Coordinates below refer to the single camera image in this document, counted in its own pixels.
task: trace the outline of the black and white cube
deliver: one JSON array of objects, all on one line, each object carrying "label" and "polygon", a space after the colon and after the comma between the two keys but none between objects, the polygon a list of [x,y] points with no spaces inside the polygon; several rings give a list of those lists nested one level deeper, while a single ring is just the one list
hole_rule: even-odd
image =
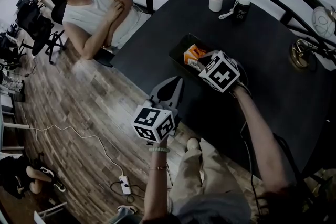
[{"label": "black and white cube", "polygon": [[236,63],[220,51],[199,76],[215,90],[225,92],[240,73]]},{"label": "black and white cube", "polygon": [[132,126],[138,137],[160,143],[175,128],[170,110],[139,105]]}]

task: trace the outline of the striped wooden floor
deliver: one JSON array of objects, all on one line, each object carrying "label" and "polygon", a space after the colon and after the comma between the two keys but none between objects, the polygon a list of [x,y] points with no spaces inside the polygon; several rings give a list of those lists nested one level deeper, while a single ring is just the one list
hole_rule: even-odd
[{"label": "striped wooden floor", "polygon": [[[21,38],[32,43],[24,33]],[[21,74],[34,65],[30,56],[25,57]],[[18,123],[26,123],[25,112],[28,124],[34,128],[72,126],[82,136],[98,136],[107,154],[123,167],[130,183],[145,189],[150,153],[146,142],[135,135],[130,121],[146,94],[115,68],[80,59],[72,44],[66,51],[55,53],[53,59],[55,64],[50,65],[44,52],[36,57],[36,73],[26,78],[27,100],[16,103]],[[168,164],[173,180],[186,141],[192,135],[180,124],[176,138],[169,139]],[[110,190],[110,184],[118,181],[121,172],[106,158],[96,138],[81,139],[71,129],[61,132],[55,127],[38,131],[37,135],[35,130],[27,130],[24,138],[30,158],[44,152],[45,162],[67,187],[64,194],[58,193],[60,200],[68,202],[68,210],[81,223],[104,223],[116,214],[119,205],[127,204],[125,197]],[[225,161],[255,211],[249,172],[228,158]],[[261,194],[260,181],[255,179],[255,185]],[[144,195],[137,188],[133,191]],[[136,197],[133,204],[143,211],[142,198]]]}]

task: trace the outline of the snack package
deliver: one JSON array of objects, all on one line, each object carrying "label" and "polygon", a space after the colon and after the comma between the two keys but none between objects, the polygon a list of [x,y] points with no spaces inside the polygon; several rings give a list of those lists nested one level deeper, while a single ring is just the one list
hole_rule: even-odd
[{"label": "snack package", "polygon": [[198,66],[198,60],[200,57],[204,56],[206,54],[205,50],[199,49],[195,44],[190,46],[187,51],[183,53],[184,56],[184,64],[189,65],[199,72],[202,70]]}]

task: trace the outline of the khaki trousers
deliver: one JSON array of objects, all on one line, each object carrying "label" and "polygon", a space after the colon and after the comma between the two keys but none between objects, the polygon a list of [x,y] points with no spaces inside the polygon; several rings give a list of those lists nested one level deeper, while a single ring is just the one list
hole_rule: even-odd
[{"label": "khaki trousers", "polygon": [[[222,194],[228,191],[243,193],[224,163],[219,152],[205,140],[201,140],[202,151],[187,151],[181,161],[179,172],[170,192],[173,204],[188,200],[199,194]],[[204,182],[200,176],[200,156],[203,156]]]}]

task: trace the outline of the dark tabletop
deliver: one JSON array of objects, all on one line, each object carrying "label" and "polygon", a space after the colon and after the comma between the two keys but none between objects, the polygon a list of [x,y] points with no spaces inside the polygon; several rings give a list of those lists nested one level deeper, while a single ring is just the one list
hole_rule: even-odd
[{"label": "dark tabletop", "polygon": [[[243,23],[234,24],[229,18],[219,20],[218,16],[227,13],[234,1],[223,0],[222,11],[213,13],[208,9],[208,0],[169,0],[111,63],[147,94],[163,80],[182,76],[182,122],[249,169],[240,137],[245,120],[237,100],[193,78],[169,56],[188,33],[224,51],[244,66],[254,101],[272,131],[286,139],[299,170],[303,170],[327,114],[331,73],[319,62],[316,72],[297,71],[289,58],[289,47],[297,37],[254,4]],[[286,161],[285,166],[292,177]]]}]

